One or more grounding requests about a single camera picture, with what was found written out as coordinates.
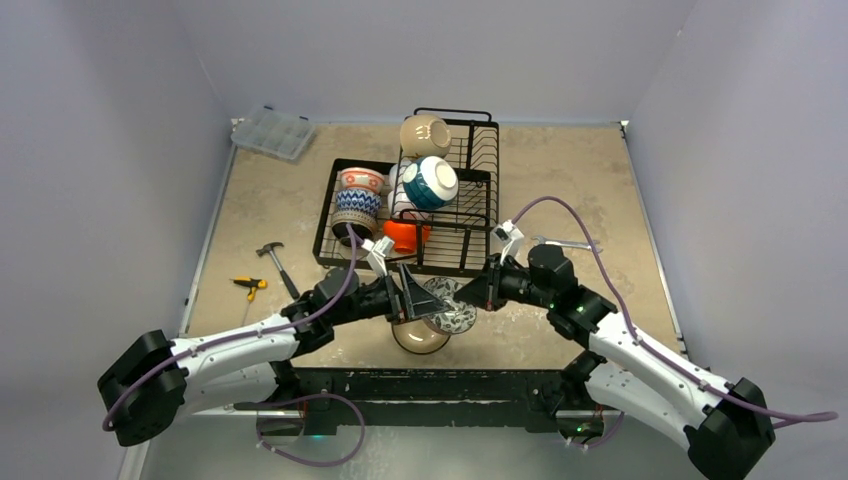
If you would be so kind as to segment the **grey floral black bowl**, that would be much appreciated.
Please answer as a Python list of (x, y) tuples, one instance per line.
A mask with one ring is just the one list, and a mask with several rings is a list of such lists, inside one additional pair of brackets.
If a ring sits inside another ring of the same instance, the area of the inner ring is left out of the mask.
[(477, 319), (476, 308), (454, 299), (454, 294), (462, 284), (449, 277), (433, 277), (426, 280), (423, 287), (450, 307), (446, 312), (423, 319), (430, 329), (445, 335), (457, 335), (474, 326)]

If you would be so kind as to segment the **tan glazed bowl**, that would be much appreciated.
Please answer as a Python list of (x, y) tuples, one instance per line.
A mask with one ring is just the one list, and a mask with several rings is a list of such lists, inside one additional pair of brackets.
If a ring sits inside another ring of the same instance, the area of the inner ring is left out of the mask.
[(417, 320), (391, 327), (397, 345), (414, 355), (429, 355), (442, 349), (450, 336), (431, 329), (423, 320)]

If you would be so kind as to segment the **orange white bowl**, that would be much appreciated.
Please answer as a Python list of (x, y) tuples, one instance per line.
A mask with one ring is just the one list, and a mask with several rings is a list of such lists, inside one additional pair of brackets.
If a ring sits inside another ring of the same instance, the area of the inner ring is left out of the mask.
[(383, 223), (383, 233), (394, 241), (394, 251), (398, 254), (409, 255), (418, 250), (418, 240), (424, 244), (429, 239), (431, 227), (421, 226), (421, 234), (415, 224), (399, 223), (395, 220), (387, 220)]

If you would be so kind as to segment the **black wire dish rack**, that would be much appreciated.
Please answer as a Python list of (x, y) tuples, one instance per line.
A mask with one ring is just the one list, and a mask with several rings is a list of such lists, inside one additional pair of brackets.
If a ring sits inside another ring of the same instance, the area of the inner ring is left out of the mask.
[(326, 268), (349, 261), (352, 226), (390, 243), (393, 269), (473, 276), (491, 250), (499, 177), (499, 125), (490, 113), (419, 107), (402, 123), (396, 161), (333, 162), (315, 260)]

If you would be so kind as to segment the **brown beige bowl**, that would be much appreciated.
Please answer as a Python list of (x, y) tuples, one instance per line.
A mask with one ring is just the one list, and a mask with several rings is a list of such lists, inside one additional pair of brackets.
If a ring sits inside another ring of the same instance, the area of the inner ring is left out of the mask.
[(348, 227), (361, 240), (372, 240), (378, 229), (377, 219), (358, 210), (337, 210), (331, 217), (331, 231), (343, 246), (350, 247)]

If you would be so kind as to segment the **teal white bowl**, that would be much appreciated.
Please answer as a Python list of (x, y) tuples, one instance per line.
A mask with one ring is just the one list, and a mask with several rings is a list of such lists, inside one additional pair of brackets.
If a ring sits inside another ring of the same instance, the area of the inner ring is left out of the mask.
[(410, 164), (404, 171), (402, 185), (409, 199), (423, 210), (449, 205), (459, 191), (457, 173), (438, 156), (422, 157)]

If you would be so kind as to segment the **white ribbed bowl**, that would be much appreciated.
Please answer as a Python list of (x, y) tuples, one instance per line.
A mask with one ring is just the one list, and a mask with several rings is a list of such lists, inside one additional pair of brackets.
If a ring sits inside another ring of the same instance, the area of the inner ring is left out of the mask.
[(386, 181), (390, 191), (394, 191), (397, 185), (402, 182), (404, 171), (409, 165), (410, 162), (407, 159), (402, 159), (400, 162), (391, 166), (389, 173), (386, 175)]

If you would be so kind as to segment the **red floral bowl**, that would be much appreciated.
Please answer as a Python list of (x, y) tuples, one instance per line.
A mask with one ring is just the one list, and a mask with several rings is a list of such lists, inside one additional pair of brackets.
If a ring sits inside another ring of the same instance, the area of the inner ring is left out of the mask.
[(339, 175), (343, 189), (367, 190), (380, 195), (385, 186), (385, 175), (368, 168), (350, 167), (341, 170)]

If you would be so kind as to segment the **cream beige bowl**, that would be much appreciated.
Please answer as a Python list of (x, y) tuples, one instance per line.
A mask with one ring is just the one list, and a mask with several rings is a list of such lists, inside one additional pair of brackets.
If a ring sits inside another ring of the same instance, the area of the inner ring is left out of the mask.
[(444, 157), (451, 142), (448, 124), (433, 114), (411, 115), (400, 126), (400, 147), (405, 158)]

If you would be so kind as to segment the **red patterned black bowl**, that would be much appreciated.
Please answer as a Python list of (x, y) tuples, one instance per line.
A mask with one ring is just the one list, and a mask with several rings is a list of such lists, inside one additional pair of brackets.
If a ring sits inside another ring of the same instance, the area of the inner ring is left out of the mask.
[(357, 211), (371, 217), (376, 217), (382, 207), (381, 195), (367, 189), (342, 189), (336, 193), (335, 200), (339, 211)]

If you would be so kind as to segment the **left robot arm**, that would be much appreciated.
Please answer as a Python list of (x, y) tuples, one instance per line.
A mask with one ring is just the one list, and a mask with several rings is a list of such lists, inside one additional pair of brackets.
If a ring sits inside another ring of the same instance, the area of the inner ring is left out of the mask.
[(194, 338), (146, 332), (97, 381), (107, 409), (102, 428), (129, 447), (197, 410), (263, 400), (287, 408), (298, 382), (276, 364), (327, 345), (335, 326), (379, 316), (401, 324), (451, 309), (407, 268), (399, 282), (386, 275), (368, 284), (352, 269), (335, 268), (297, 301), (253, 324)]

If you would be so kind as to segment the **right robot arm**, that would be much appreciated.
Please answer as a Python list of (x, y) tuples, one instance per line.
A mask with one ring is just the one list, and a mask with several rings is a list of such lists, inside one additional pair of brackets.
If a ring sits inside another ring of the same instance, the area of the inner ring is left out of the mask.
[(564, 399), (610, 406), (650, 426), (708, 479), (746, 478), (776, 439), (755, 383), (731, 382), (630, 330), (611, 301), (580, 284), (557, 246), (533, 247), (526, 265), (492, 255), (454, 297), (488, 311), (508, 302), (546, 309), (554, 330), (584, 349), (563, 372)]

